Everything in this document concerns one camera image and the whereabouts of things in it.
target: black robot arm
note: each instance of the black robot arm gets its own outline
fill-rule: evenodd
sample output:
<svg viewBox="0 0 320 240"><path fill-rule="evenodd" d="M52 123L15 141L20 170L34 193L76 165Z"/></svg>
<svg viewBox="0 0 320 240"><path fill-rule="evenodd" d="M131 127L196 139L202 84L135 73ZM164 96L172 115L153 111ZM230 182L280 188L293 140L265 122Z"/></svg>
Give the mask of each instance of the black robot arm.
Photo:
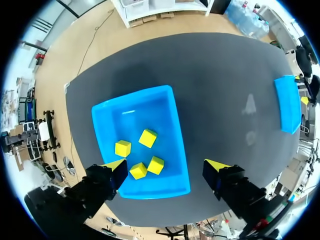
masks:
<svg viewBox="0 0 320 240"><path fill-rule="evenodd" d="M114 239L86 226L106 200L111 201L128 176L127 161L114 171L106 166L92 165L86 176L73 187L67 187L60 195L52 187L40 187L30 191L24 201L36 224L50 239L79 237Z"/></svg>

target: yellow cube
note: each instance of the yellow cube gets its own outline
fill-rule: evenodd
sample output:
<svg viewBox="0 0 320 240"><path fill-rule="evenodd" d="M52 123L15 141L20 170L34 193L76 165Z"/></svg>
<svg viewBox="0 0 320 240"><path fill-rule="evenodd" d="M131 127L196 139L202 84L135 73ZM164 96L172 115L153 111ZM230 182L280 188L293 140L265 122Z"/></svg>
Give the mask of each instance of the yellow cube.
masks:
<svg viewBox="0 0 320 240"><path fill-rule="evenodd" d="M157 138L157 135L158 134L156 134L154 131L145 129L143 130L143 133L139 139L139 143L145 145L148 148L151 148Z"/></svg>
<svg viewBox="0 0 320 240"><path fill-rule="evenodd" d="M115 154L126 158L131 152L131 142L120 140L115 143Z"/></svg>
<svg viewBox="0 0 320 240"><path fill-rule="evenodd" d="M138 180L144 178L147 175L147 169L145 165L142 162L140 162L130 169L130 173L132 174L135 180Z"/></svg>
<svg viewBox="0 0 320 240"><path fill-rule="evenodd" d="M162 169L164 168L164 166L165 166L165 161L163 161L159 157L153 156L147 170L151 173L159 175Z"/></svg>

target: dark gray table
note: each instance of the dark gray table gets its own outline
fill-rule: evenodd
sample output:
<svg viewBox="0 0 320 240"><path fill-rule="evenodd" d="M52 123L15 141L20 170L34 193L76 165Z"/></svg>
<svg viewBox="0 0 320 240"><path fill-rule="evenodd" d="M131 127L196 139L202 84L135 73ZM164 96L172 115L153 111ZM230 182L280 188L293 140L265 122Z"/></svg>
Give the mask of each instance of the dark gray table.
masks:
<svg viewBox="0 0 320 240"><path fill-rule="evenodd" d="M103 164L92 106L141 89L173 88L187 159L190 194L152 200L117 195L106 202L132 226L197 222L226 210L202 177L204 159L237 164L265 187L295 154L299 131L281 131L274 79L292 74L285 54L267 43L224 33L148 40L90 67L67 88L66 106L84 168Z"/></svg>

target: wooden floor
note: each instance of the wooden floor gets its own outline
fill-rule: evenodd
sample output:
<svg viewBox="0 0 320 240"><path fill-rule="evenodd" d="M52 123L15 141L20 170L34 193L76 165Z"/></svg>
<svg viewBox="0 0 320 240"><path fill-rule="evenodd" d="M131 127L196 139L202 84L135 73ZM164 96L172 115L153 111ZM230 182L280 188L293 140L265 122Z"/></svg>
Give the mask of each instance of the wooden floor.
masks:
<svg viewBox="0 0 320 240"><path fill-rule="evenodd" d="M106 1L76 20L49 48L42 66L35 75L37 116L41 116L44 110L55 111L54 132L61 144L61 148L56 150L57 165L61 169L64 167L64 156L74 161L77 176L71 176L63 170L70 186L75 185L85 175L70 133L64 88L65 84L77 76L78 71L81 73L100 60L131 45L158 37L195 32L241 35L225 16L210 14L205 17L199 12L177 13L172 19L158 19L127 29L117 11L112 12L113 9L111 1ZM109 15L110 17L97 31L82 64L85 52L95 34L95 28L101 25ZM271 39L267 36L263 41L270 42ZM85 99L85 92L79 92L79 94ZM50 151L44 153L43 159L49 164L54 163ZM100 231L108 225L107 216L117 218L104 204L94 218L88 219L86 224ZM137 236L141 240L168 239L165 236L155 235L156 229L155 227L114 226L111 230L127 236Z"/></svg>

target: blue tray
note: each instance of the blue tray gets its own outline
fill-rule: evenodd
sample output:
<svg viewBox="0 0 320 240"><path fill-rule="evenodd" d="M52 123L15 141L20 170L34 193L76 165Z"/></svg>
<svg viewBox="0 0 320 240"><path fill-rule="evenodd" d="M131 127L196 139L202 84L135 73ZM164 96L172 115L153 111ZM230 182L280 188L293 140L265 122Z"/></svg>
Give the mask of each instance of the blue tray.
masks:
<svg viewBox="0 0 320 240"><path fill-rule="evenodd" d="M294 134L301 124L301 104L295 76L285 75L274 80L280 105L281 130Z"/></svg>
<svg viewBox="0 0 320 240"><path fill-rule="evenodd" d="M92 120L103 161L108 164L122 157L115 154L115 143L132 143L126 158L128 170L143 162L147 168L152 156L164 160L159 175L148 172L135 180L129 173L119 189L128 199L162 199L190 192L187 161L173 90L157 86L116 97L92 107ZM156 132L157 138L148 148L140 144L144 129Z"/></svg>

